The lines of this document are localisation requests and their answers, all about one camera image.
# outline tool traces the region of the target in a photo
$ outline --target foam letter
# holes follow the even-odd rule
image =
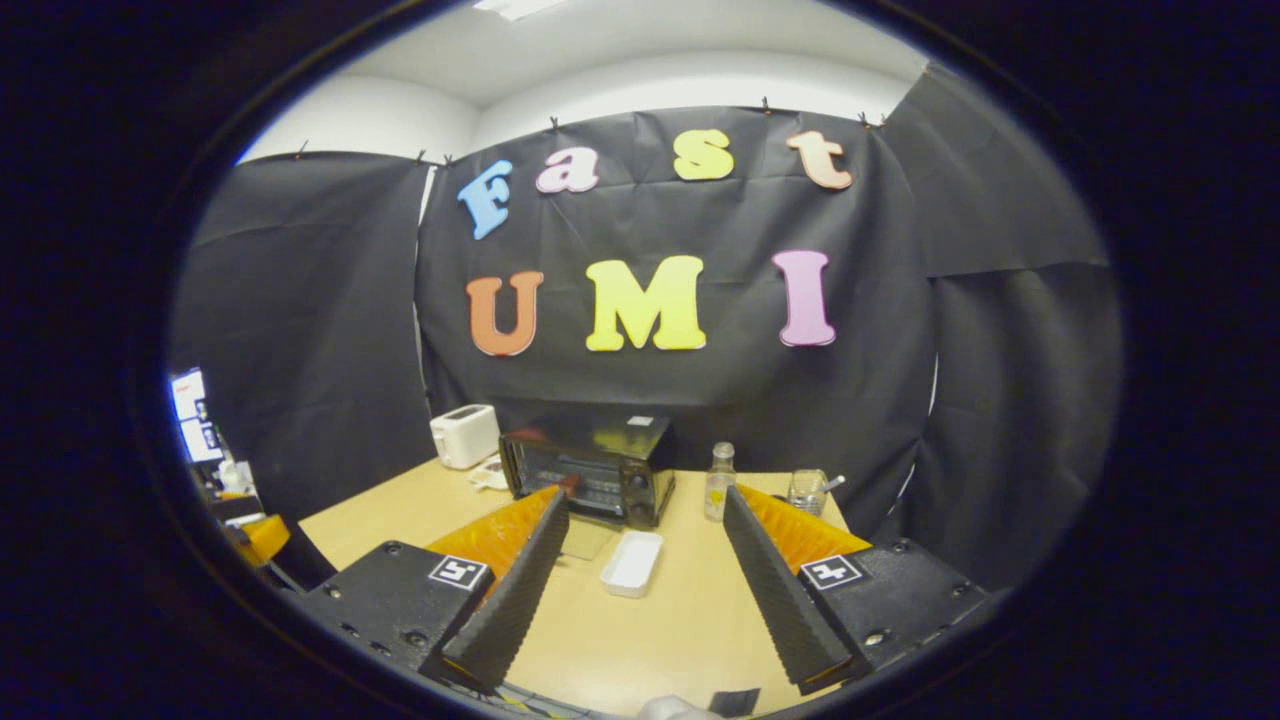
[[[733,170],[728,136],[718,129],[690,129],[676,136],[676,174],[684,179],[719,179]]]
[[[538,286],[543,284],[543,274],[536,270],[511,275],[511,287],[516,288],[516,329],[499,333],[494,322],[500,278],[476,278],[467,283],[471,296],[471,342],[485,355],[506,357],[520,355],[534,342],[538,332]]]
[[[538,190],[543,192],[586,192],[600,182],[595,176],[595,163],[600,155],[590,147],[566,147],[547,158],[549,165],[538,176]]]
[[[648,290],[640,290],[631,269],[622,260],[604,260],[586,268],[586,277],[595,282],[595,332],[586,346],[595,351],[622,350],[617,322],[631,338],[631,345],[644,347],[654,320],[662,325],[653,336],[654,347],[662,350],[698,350],[707,345],[707,336],[698,328],[698,274],[703,261],[690,255],[664,259],[653,274]]]
[[[809,179],[829,187],[831,190],[845,190],[854,184],[854,176],[845,170],[837,170],[832,164],[832,155],[844,155],[845,149],[838,142],[827,142],[818,131],[801,132],[787,138],[787,147],[800,151],[800,161],[804,163],[804,172]]]
[[[509,172],[511,163],[498,160],[458,191],[458,200],[467,204],[471,219],[476,223],[475,233],[472,233],[476,240],[507,222],[507,209],[498,208],[498,202],[506,202],[511,199],[511,187],[507,186],[507,181],[502,179]]]
[[[788,250],[773,256],[787,286],[787,327],[778,333],[782,345],[831,345],[836,328],[827,324],[822,304],[822,269],[827,256],[814,250]]]

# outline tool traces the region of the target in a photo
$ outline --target plastic bottle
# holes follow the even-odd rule
[[[728,486],[737,480],[733,471],[733,445],[717,442],[712,450],[712,469],[707,471],[707,519],[721,523],[724,520],[724,493]]]

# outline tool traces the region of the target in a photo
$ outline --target white plastic tray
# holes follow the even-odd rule
[[[600,580],[612,594],[644,597],[649,592],[649,578],[662,550],[658,533],[628,532],[618,541],[613,557],[604,565]]]

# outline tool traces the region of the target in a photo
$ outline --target cup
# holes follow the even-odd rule
[[[822,509],[827,505],[827,493],[822,492],[822,487],[826,484],[827,474],[822,470],[796,470],[791,473],[787,502],[792,507],[820,518]]]

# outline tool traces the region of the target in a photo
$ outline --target black fabric backdrop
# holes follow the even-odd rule
[[[707,128],[728,135],[735,168],[682,181],[672,142]],[[844,146],[847,190],[817,186],[786,146],[812,129]],[[573,146],[599,152],[598,186],[540,193],[545,158]],[[497,160],[515,167],[509,217],[476,241],[456,197]],[[439,172],[420,243],[419,322],[440,413],[489,402],[503,428],[552,407],[669,414],[681,465],[708,464],[727,439],[740,470],[845,474],[836,497],[855,533],[914,537],[991,588],[1048,552],[1101,466],[1121,372],[1103,243],[1052,160],[938,67],[878,128],[698,108],[479,151]],[[829,256],[833,343],[780,342],[787,307],[771,258],[782,250]],[[707,346],[589,351],[588,265],[625,260],[648,286],[671,255],[704,261]],[[545,278],[538,333],[517,356],[485,355],[471,342],[465,286],[522,270]],[[513,327],[509,284],[497,315],[500,331]]]
[[[179,283],[170,366],[204,369],[210,414],[291,524],[282,564],[303,580],[328,568],[297,520],[435,455],[412,310],[426,170],[347,152],[238,165]]]

